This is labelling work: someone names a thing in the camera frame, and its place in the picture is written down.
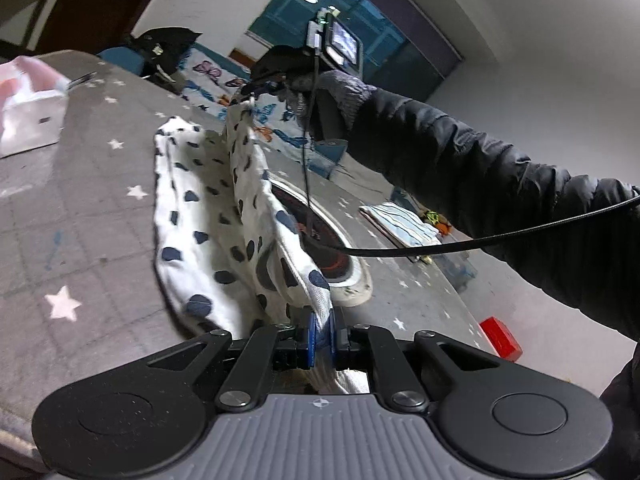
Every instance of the spotted cloth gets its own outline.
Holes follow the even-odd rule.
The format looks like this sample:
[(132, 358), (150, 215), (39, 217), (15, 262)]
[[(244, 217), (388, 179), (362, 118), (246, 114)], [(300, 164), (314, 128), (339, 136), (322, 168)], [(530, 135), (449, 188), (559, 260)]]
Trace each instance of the spotted cloth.
[(156, 267), (175, 312), (196, 332), (246, 338), (260, 323), (316, 314), (316, 366), (325, 393), (367, 391), (360, 372), (330, 364), (330, 286), (300, 245), (296, 221), (271, 192), (252, 106), (228, 109), (222, 134), (172, 117), (156, 135)]

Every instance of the blue stool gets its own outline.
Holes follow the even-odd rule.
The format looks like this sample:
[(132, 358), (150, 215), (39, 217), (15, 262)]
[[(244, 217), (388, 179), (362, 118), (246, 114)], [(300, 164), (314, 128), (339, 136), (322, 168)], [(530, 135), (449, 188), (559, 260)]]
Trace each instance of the blue stool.
[(98, 57), (136, 75), (142, 73), (145, 65), (144, 58), (126, 46), (107, 48), (100, 52)]

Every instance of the gray knit glove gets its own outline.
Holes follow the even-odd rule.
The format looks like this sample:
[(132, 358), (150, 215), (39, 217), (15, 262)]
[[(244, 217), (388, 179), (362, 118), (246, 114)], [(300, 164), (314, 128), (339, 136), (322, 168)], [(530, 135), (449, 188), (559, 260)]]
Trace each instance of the gray knit glove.
[[(298, 123), (304, 128), (309, 114), (309, 99), (313, 88), (313, 74), (306, 74), (292, 80), (285, 92), (279, 94), (281, 101), (286, 100), (298, 118)], [(344, 118), (347, 129), (353, 128), (358, 110), (377, 90), (375, 86), (363, 83), (357, 77), (345, 74), (340, 70), (323, 72), (318, 76), (316, 88), (324, 89), (334, 98), (335, 103)]]

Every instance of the ceiling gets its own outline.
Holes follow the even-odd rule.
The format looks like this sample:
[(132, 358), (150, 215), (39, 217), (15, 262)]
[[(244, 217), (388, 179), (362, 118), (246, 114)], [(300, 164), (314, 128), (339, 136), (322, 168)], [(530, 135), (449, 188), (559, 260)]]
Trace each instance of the ceiling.
[(413, 0), (471, 61), (511, 57), (640, 88), (640, 0)]

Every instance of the folded striped cloth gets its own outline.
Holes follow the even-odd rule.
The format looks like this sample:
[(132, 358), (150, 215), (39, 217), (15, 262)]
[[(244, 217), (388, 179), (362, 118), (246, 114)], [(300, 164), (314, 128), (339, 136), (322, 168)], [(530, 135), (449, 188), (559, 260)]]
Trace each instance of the folded striped cloth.
[(440, 243), (435, 227), (425, 224), (417, 214), (392, 202), (363, 205), (360, 206), (360, 212), (398, 246), (419, 247)]

